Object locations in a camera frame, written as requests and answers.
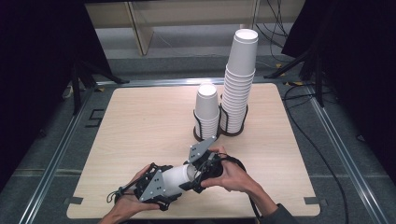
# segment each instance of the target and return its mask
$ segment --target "robotic hand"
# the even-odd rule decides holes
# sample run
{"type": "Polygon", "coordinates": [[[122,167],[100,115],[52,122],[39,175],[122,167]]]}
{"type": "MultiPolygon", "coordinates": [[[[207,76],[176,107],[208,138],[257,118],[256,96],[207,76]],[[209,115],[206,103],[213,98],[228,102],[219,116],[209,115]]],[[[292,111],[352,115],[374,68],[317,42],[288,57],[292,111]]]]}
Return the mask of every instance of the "robotic hand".
{"type": "Polygon", "coordinates": [[[202,181],[221,176],[222,160],[240,163],[235,158],[221,158],[218,153],[210,151],[209,147],[216,139],[216,136],[213,136],[191,146],[189,158],[182,166],[158,166],[152,163],[148,171],[136,181],[110,194],[116,195],[117,201],[127,189],[132,189],[140,202],[156,203],[161,210],[166,211],[169,204],[177,200],[183,191],[192,189],[201,193],[205,189],[201,187],[202,181]]]}

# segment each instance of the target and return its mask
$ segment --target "wooden table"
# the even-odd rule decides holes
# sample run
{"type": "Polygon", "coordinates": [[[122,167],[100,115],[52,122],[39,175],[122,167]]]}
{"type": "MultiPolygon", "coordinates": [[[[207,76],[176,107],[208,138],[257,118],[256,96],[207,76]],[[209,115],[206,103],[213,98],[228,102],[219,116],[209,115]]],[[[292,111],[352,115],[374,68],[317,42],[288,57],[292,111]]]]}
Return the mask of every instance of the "wooden table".
{"type": "MultiPolygon", "coordinates": [[[[197,141],[192,129],[197,86],[117,89],[70,204],[70,218],[99,218],[113,206],[109,192],[130,181],[146,164],[181,165],[190,145],[197,141]]],[[[221,94],[223,86],[218,86],[221,94]]],[[[318,204],[305,204],[316,197],[284,106],[274,84],[254,84],[245,130],[236,137],[221,135],[215,146],[225,146],[238,158],[276,203],[294,216],[316,216],[318,204]]],[[[136,218],[254,217],[248,196],[220,187],[201,194],[184,192],[169,210],[147,211],[136,218]]]]}

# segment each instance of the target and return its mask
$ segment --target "hand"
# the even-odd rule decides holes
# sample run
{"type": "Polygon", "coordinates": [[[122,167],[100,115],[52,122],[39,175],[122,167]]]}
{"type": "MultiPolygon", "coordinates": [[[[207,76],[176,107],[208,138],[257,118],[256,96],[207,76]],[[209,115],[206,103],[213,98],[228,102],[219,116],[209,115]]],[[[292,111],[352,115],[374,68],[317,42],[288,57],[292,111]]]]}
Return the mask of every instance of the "hand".
{"type": "MultiPolygon", "coordinates": [[[[224,147],[210,150],[218,152],[223,158],[227,156],[224,147]]],[[[223,166],[222,175],[202,181],[202,187],[221,186],[228,191],[237,190],[245,192],[253,200],[264,217],[276,211],[277,206],[274,201],[268,196],[262,186],[242,170],[241,167],[231,161],[222,161],[221,164],[223,166]]]]}
{"type": "MultiPolygon", "coordinates": [[[[222,158],[226,157],[227,152],[224,147],[212,148],[213,152],[218,152],[222,158]]],[[[221,186],[228,191],[237,190],[241,192],[248,192],[252,187],[257,187],[257,182],[254,181],[241,167],[231,161],[222,161],[223,173],[216,178],[209,178],[201,183],[204,188],[213,186],[221,186]]]]}
{"type": "MultiPolygon", "coordinates": [[[[149,165],[139,171],[134,178],[130,181],[132,183],[137,178],[142,176],[149,169],[149,165]]],[[[111,209],[111,211],[104,216],[104,218],[99,222],[105,223],[120,223],[134,216],[141,211],[147,210],[157,210],[160,206],[156,203],[141,203],[134,195],[132,190],[126,190],[127,195],[122,195],[111,209]]]]}

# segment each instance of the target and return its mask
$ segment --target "gray floor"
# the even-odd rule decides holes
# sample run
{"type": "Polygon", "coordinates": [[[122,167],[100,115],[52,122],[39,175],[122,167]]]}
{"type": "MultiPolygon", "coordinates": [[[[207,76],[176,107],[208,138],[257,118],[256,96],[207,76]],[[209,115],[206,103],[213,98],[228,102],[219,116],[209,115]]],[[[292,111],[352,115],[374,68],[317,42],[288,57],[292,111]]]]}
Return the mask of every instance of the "gray floor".
{"type": "MultiPolygon", "coordinates": [[[[132,85],[159,84],[175,78],[223,77],[227,56],[230,52],[233,33],[238,25],[222,26],[188,26],[188,27],[158,27],[152,39],[148,55],[141,57],[134,44],[132,30],[98,30],[106,56],[113,73],[119,77],[132,80],[132,85]]],[[[301,66],[290,70],[285,76],[277,79],[264,79],[276,70],[276,64],[290,58],[280,55],[280,48],[271,48],[269,42],[260,35],[255,82],[273,82],[283,97],[290,88],[285,82],[298,81],[297,76],[301,66]]],[[[107,80],[95,77],[99,82],[107,80]]],[[[44,200],[33,218],[33,223],[97,223],[97,219],[73,220],[66,216],[66,198],[73,196],[79,175],[91,150],[91,145],[98,128],[87,128],[94,124],[89,120],[94,109],[106,110],[113,86],[105,86],[103,91],[92,93],[84,108],[78,126],[66,148],[57,172],[50,182],[44,200]]],[[[325,88],[325,109],[342,137],[348,152],[359,167],[364,179],[373,190],[378,204],[384,211],[389,223],[396,223],[396,188],[389,180],[372,150],[359,141],[359,135],[348,113],[338,104],[336,95],[331,88],[325,88]]],[[[292,90],[290,96],[306,94],[306,88],[292,90]]],[[[308,96],[288,100],[287,107],[296,123],[318,146],[326,161],[335,172],[346,195],[349,223],[374,223],[364,206],[361,196],[353,185],[347,171],[334,150],[332,142],[323,125],[318,119],[312,101],[308,96]]],[[[35,193],[44,170],[51,162],[58,145],[72,118],[73,99],[66,98],[43,129],[46,136],[37,138],[21,162],[18,170],[10,178],[0,194],[0,223],[18,223],[32,195],[35,193]]],[[[318,152],[290,122],[297,143],[303,155],[304,163],[310,176],[317,198],[321,201],[321,212],[317,217],[298,217],[301,223],[345,223],[345,207],[341,191],[337,187],[329,169],[324,164],[318,152]]]]}

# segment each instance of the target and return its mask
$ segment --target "wire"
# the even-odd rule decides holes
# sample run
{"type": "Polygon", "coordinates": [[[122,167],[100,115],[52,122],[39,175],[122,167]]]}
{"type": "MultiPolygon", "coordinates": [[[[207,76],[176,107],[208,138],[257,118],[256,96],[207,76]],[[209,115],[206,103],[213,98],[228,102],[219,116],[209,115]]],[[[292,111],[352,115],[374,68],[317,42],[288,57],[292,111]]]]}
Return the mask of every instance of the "wire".
{"type": "MultiPolygon", "coordinates": [[[[294,90],[295,88],[298,87],[304,87],[306,85],[301,85],[301,86],[294,86],[291,87],[290,89],[288,89],[285,92],[284,95],[284,99],[288,99],[288,93],[292,90],[294,90]]],[[[308,140],[308,142],[314,147],[315,151],[319,154],[319,156],[321,157],[321,159],[323,160],[323,162],[326,164],[326,167],[328,168],[328,170],[330,171],[330,173],[332,174],[332,177],[334,178],[338,188],[340,189],[341,195],[343,197],[343,202],[344,202],[344,211],[345,211],[345,220],[346,220],[346,224],[349,223],[349,217],[348,217],[348,208],[347,208],[347,197],[345,195],[344,189],[338,179],[338,177],[335,175],[334,171],[332,170],[332,167],[329,165],[329,163],[327,162],[327,160],[324,158],[323,154],[320,152],[319,148],[317,147],[317,145],[315,145],[315,143],[311,140],[311,138],[309,138],[309,136],[302,130],[302,128],[298,125],[298,123],[296,122],[296,120],[294,119],[294,117],[292,116],[292,114],[290,113],[290,107],[288,107],[287,104],[287,100],[284,101],[285,102],[285,108],[286,108],[286,112],[288,113],[288,115],[290,116],[290,119],[292,120],[292,122],[295,124],[295,126],[297,127],[297,129],[303,134],[303,136],[308,140]]]]}

